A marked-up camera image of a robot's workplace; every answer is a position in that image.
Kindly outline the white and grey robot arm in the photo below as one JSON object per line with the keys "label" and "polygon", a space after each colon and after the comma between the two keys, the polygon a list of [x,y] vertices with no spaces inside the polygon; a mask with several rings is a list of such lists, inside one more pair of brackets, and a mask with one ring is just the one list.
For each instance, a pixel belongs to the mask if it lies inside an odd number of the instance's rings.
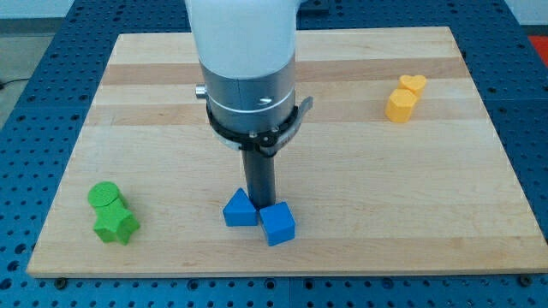
{"label": "white and grey robot arm", "polygon": [[295,105],[301,0],[185,0],[212,117],[237,133],[279,126]]}

